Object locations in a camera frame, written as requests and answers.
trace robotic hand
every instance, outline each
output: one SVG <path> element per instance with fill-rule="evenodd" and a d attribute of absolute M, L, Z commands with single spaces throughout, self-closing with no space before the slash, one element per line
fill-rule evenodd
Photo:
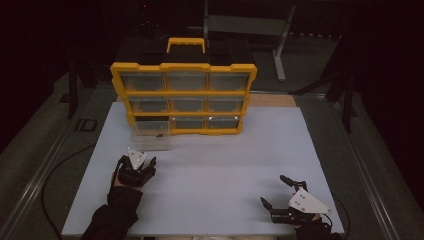
<path fill-rule="evenodd" d="M 118 180 L 120 183 L 131 188 L 141 188 L 156 174 L 156 157 L 152 158 L 149 162 L 147 160 L 147 154 L 137 152 L 131 148 L 128 148 L 127 151 L 128 156 L 123 155 L 119 159 L 113 179 L 116 178 L 119 172 Z"/>
<path fill-rule="evenodd" d="M 271 213 L 273 223 L 312 224 L 316 214 L 331 212 L 331 209 L 308 192 L 305 181 L 296 182 L 283 175 L 280 176 L 280 179 L 290 187 L 294 186 L 296 193 L 290 199 L 287 209 L 274 209 L 267 200 L 261 197 L 263 206 Z"/>

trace carrying handle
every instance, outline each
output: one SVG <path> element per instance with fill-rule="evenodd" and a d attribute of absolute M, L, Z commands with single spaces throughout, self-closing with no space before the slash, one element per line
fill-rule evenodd
<path fill-rule="evenodd" d="M 203 38 L 169 38 L 167 53 L 169 53 L 172 45 L 202 45 L 202 51 L 205 53 L 205 40 Z"/>

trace yellow storage organizer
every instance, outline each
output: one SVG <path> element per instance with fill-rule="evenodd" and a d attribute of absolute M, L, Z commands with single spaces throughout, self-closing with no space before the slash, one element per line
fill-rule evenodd
<path fill-rule="evenodd" d="M 111 72 L 138 134 L 219 135 L 242 130 L 257 69 L 245 41 L 170 38 L 127 39 Z"/>

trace black cable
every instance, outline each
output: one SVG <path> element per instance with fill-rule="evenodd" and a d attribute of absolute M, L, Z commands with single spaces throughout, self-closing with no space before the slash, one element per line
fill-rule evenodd
<path fill-rule="evenodd" d="M 331 192 L 331 195 L 333 195 L 333 197 L 337 200 L 337 202 L 340 204 L 340 206 L 342 206 L 345 214 L 346 214 L 346 218 L 347 218 L 347 231 L 346 231 L 346 236 L 343 238 L 344 240 L 347 239 L 347 237 L 349 236 L 350 233 L 350 217 L 349 217 L 349 213 L 347 212 L 346 207 L 344 206 L 344 204 L 342 203 L 342 201 L 340 201 L 340 199 L 333 193 Z"/>
<path fill-rule="evenodd" d="M 327 214 L 324 214 L 324 216 L 330 221 L 330 228 L 333 228 L 333 221 L 331 221 L 331 218 Z"/>
<path fill-rule="evenodd" d="M 50 173 L 49 173 L 49 175 L 47 176 L 47 178 L 46 178 L 46 180 L 44 180 L 44 183 L 43 183 L 43 186 L 42 186 L 42 188 L 41 188 L 41 207 L 42 207 L 42 209 L 43 209 L 43 213 L 44 213 L 44 216 L 46 216 L 46 218 L 47 218 L 47 221 L 50 223 L 50 226 L 53 228 L 53 230 L 54 230 L 54 232 L 55 232 L 55 234 L 56 234 L 56 236 L 57 236 L 57 238 L 59 239 L 59 240 L 63 240 L 63 238 L 62 238 L 62 235 L 61 235 L 61 233 L 59 232 L 59 230 L 57 229 L 57 227 L 56 227 L 56 225 L 54 224 L 54 222 L 53 222 L 53 220 L 50 218 L 50 216 L 49 216 L 49 214 L 48 214 L 48 212 L 47 212 L 47 209 L 46 209 L 46 206 L 45 206 L 45 203 L 44 203 L 44 192 L 45 192 L 45 190 L 46 190 L 46 185 L 47 185 L 47 182 L 49 181 L 49 179 L 50 179 L 50 177 L 53 175 L 53 173 L 63 164 L 63 163 L 65 163 L 66 161 L 68 161 L 69 159 L 71 159 L 71 158 L 73 158 L 73 157 L 75 157 L 76 155 L 78 155 L 78 154 L 80 154 L 80 153 L 82 153 L 82 152 L 84 152 L 84 151 L 86 151 L 86 150 L 88 150 L 88 149 L 90 149 L 90 148 L 92 148 L 92 147 L 94 147 L 94 146 L 96 146 L 96 144 L 92 144 L 92 145 L 90 145 L 90 146 L 88 146 L 88 147 L 85 147 L 85 148 L 83 148 L 83 149 L 81 149 L 81 150 L 79 150 L 79 151 L 77 151 L 77 152 L 74 152 L 73 154 L 71 154 L 71 155 L 69 155 L 69 156 L 67 156 L 66 158 L 64 158 L 62 161 L 60 161 L 51 171 L 50 171 Z"/>

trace white table surface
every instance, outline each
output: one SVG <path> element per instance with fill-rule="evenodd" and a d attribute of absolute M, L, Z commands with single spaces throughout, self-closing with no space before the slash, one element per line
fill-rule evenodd
<path fill-rule="evenodd" d="M 106 203 L 116 163 L 131 147 L 125 114 L 123 103 L 113 103 L 62 234 L 81 235 Z M 172 136 L 170 151 L 147 152 L 157 157 L 157 172 L 143 187 L 140 219 L 128 235 L 292 235 L 292 226 L 271 222 L 260 201 L 288 207 L 294 188 L 280 175 L 306 181 L 332 209 L 333 231 L 343 232 L 300 109 L 249 107 L 243 128 L 238 135 Z"/>

